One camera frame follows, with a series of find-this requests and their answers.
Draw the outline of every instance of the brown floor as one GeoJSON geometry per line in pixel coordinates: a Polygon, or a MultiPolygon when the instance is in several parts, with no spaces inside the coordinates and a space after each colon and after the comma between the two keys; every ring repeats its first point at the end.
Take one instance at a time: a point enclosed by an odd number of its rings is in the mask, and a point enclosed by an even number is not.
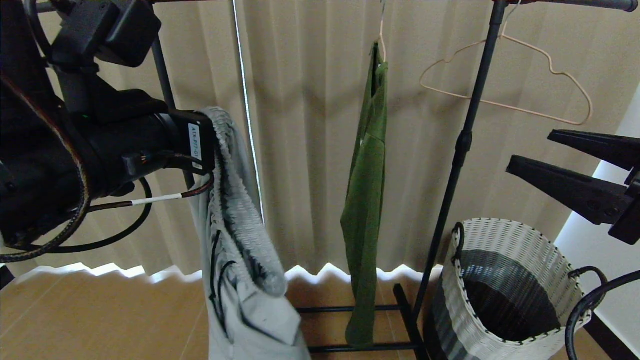
{"type": "MultiPolygon", "coordinates": [[[[393,284],[403,284],[409,299],[417,281],[400,276],[380,281],[378,303],[393,304],[393,284]]],[[[348,283],[325,274],[318,285],[294,278],[288,297],[294,306],[353,304],[348,283]]],[[[397,312],[378,312],[375,340],[408,341],[397,312]]],[[[304,315],[308,345],[344,343],[348,313],[304,315]]],[[[200,281],[178,275],[152,283],[146,275],[110,272],[37,272],[0,292],[0,359],[207,359],[207,314],[200,281]]],[[[581,360],[606,354],[584,331],[577,335],[581,360]]],[[[413,352],[315,355],[314,359],[415,359],[413,352]]],[[[553,360],[566,359],[561,350],[553,360]]]]}

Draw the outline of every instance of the clothes hanger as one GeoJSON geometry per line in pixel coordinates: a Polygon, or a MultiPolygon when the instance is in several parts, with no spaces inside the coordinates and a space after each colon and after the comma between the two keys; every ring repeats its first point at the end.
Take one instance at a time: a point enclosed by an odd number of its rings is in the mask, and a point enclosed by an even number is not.
{"type": "MultiPolygon", "coordinates": [[[[503,26],[503,28],[502,28],[502,33],[501,33],[500,35],[498,35],[498,39],[503,38],[503,39],[506,39],[506,40],[512,41],[512,42],[514,42],[514,43],[516,43],[516,44],[520,44],[520,45],[522,45],[522,46],[524,46],[524,47],[528,47],[529,49],[532,49],[532,50],[534,50],[534,51],[537,51],[537,52],[541,53],[542,55],[544,55],[545,57],[547,57],[547,60],[548,60],[548,63],[549,63],[549,72],[551,72],[553,75],[564,75],[564,76],[568,77],[569,79],[571,79],[571,81],[573,81],[573,83],[575,84],[575,86],[576,86],[576,87],[580,90],[580,92],[583,94],[583,96],[584,96],[584,98],[587,100],[587,104],[588,104],[588,106],[589,106],[589,111],[587,112],[587,117],[586,117],[584,120],[580,121],[580,122],[575,122],[575,121],[566,120],[566,119],[562,119],[562,118],[555,117],[555,116],[551,116],[551,115],[547,115],[547,114],[538,113],[538,112],[536,112],[536,111],[531,111],[531,110],[527,110],[527,109],[517,108],[517,107],[515,107],[515,106],[510,106],[510,105],[500,104],[500,103],[498,103],[498,102],[493,102],[493,101],[488,101],[488,100],[482,100],[482,99],[481,99],[480,101],[481,101],[481,102],[483,102],[483,103],[485,103],[485,104],[496,105],[496,106],[500,106],[501,108],[507,108],[507,109],[511,109],[511,110],[520,111],[520,112],[522,112],[522,113],[527,113],[527,114],[531,114],[531,115],[535,115],[535,116],[539,116],[539,117],[544,117],[544,118],[551,119],[551,120],[555,120],[555,121],[564,122],[565,124],[576,125],[576,126],[583,125],[585,122],[587,122],[587,121],[591,118],[591,114],[593,113],[593,102],[591,101],[591,97],[589,96],[589,94],[587,94],[587,92],[586,92],[586,91],[585,91],[585,89],[582,87],[582,85],[580,85],[580,83],[578,83],[578,81],[575,79],[575,77],[573,77],[571,74],[569,74],[569,73],[567,73],[567,72],[557,72],[557,71],[555,71],[555,70],[554,70],[554,67],[553,67],[553,60],[551,59],[551,55],[549,55],[546,51],[544,51],[544,50],[542,50],[542,49],[540,49],[540,48],[538,48],[538,47],[535,47],[535,46],[533,46],[533,45],[531,45],[531,44],[527,44],[526,42],[520,41],[520,40],[518,40],[518,39],[516,39],[516,38],[513,38],[513,37],[511,37],[511,36],[509,36],[509,35],[506,35],[506,34],[504,33],[504,32],[505,32],[505,30],[506,30],[506,28],[507,28],[507,23],[508,23],[509,17],[510,17],[510,16],[511,16],[511,14],[512,14],[512,13],[513,13],[517,8],[518,8],[518,6],[520,6],[520,3],[521,3],[521,2],[522,2],[522,0],[520,0],[520,1],[518,2],[518,4],[517,4],[517,5],[516,5],[512,10],[511,10],[511,12],[509,12],[509,14],[507,15],[507,17],[505,18],[504,26],[503,26]]],[[[431,70],[431,68],[433,68],[434,66],[438,65],[439,63],[443,63],[443,62],[448,64],[448,63],[452,62],[452,61],[453,61],[453,59],[456,57],[456,55],[458,55],[458,54],[459,54],[459,53],[461,53],[462,51],[467,50],[467,49],[469,49],[469,48],[471,48],[471,47],[474,47],[474,46],[476,46],[476,45],[483,44],[483,43],[485,43],[485,42],[486,42],[486,39],[484,39],[484,40],[482,40],[482,41],[474,42],[473,44],[467,45],[467,46],[463,47],[462,49],[460,49],[460,50],[456,51],[456,52],[453,54],[453,56],[451,56],[451,58],[450,58],[450,59],[448,59],[448,60],[447,60],[446,58],[444,58],[444,59],[441,59],[441,60],[436,61],[435,63],[433,63],[432,65],[430,65],[430,66],[429,66],[429,67],[428,67],[428,68],[427,68],[427,69],[422,73],[422,75],[421,75],[421,77],[420,77],[420,85],[421,85],[423,88],[425,88],[425,89],[433,90],[433,91],[439,92],[439,93],[441,93],[441,94],[445,94],[445,95],[450,95],[450,96],[459,97],[460,99],[467,99],[467,100],[471,99],[471,97],[469,97],[469,96],[464,96],[464,95],[460,95],[460,94],[454,94],[454,93],[452,93],[452,92],[446,92],[446,91],[444,91],[444,90],[440,90],[440,89],[433,88],[433,87],[431,87],[431,86],[427,86],[427,85],[425,85],[425,84],[423,83],[423,81],[424,81],[424,77],[425,77],[425,75],[427,74],[427,72],[428,72],[429,70],[431,70]]]]}
{"type": "Polygon", "coordinates": [[[380,46],[382,50],[382,62],[387,62],[387,48],[385,47],[385,38],[382,37],[382,28],[385,23],[385,8],[387,7],[387,0],[380,0],[382,3],[382,15],[380,15],[380,34],[378,40],[380,40],[380,46]]]}

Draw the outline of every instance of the woven basket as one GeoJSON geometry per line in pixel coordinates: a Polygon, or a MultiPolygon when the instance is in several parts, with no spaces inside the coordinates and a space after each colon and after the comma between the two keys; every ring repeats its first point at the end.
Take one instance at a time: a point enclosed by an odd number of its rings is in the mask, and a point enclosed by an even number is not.
{"type": "MultiPolygon", "coordinates": [[[[584,296],[572,270],[527,225],[493,218],[456,224],[425,326],[431,359],[549,359],[584,296]]],[[[591,311],[582,314],[577,328],[590,318],[591,311]]]]}

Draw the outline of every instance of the curtain fold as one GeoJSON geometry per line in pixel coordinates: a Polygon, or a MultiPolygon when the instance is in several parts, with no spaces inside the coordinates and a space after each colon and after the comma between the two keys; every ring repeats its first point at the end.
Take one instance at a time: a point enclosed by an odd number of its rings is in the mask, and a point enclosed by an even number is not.
{"type": "MultiPolygon", "coordinates": [[[[423,270],[468,108],[466,100],[423,89],[419,77],[431,63],[483,39],[491,7],[489,0],[387,1],[387,174],[378,245],[378,267],[385,271],[401,264],[423,270]]],[[[316,273],[331,262],[347,270],[339,220],[369,50],[380,30],[379,2],[237,0],[248,113],[233,2],[161,3],[155,9],[163,22],[160,36],[178,108],[225,108],[247,143],[251,127],[266,225],[285,268],[300,265],[316,273]]],[[[42,18],[47,33],[55,34],[57,16],[42,18]]],[[[593,172],[598,160],[546,138],[553,129],[615,133],[640,82],[640,42],[633,36],[640,33],[639,19],[640,12],[583,6],[518,7],[507,34],[548,51],[555,69],[573,74],[591,95],[593,118],[576,128],[480,105],[447,232],[460,220],[498,217],[524,222],[551,239],[557,236],[570,211],[504,170],[511,155],[518,154],[593,172]]],[[[477,46],[436,66],[427,82],[470,95],[482,50],[477,46]]],[[[119,90],[141,88],[162,99],[151,54],[137,69],[104,63],[100,69],[119,90]]],[[[542,55],[498,41],[483,99],[583,119],[587,107],[580,92],[547,69],[542,55]]],[[[154,195],[184,190],[179,171],[163,170],[149,180],[154,195]]],[[[142,196],[137,189],[130,198],[142,196]]],[[[140,211],[92,214],[69,244],[111,236],[140,211]]],[[[199,269],[198,259],[188,205],[175,200],[154,204],[147,223],[115,245],[47,255],[14,264],[12,272],[82,261],[89,267],[143,265],[150,274],[177,265],[190,274],[199,269]]]]}

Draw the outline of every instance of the green garment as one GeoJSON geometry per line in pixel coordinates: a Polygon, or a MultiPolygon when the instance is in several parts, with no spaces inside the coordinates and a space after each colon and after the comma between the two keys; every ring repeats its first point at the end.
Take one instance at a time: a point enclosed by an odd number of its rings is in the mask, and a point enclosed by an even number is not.
{"type": "Polygon", "coordinates": [[[340,218],[351,287],[356,299],[346,331],[347,342],[352,347],[366,347],[373,343],[376,255],[385,188],[387,67],[378,53],[378,43],[374,43],[351,160],[347,199],[340,218]]]}

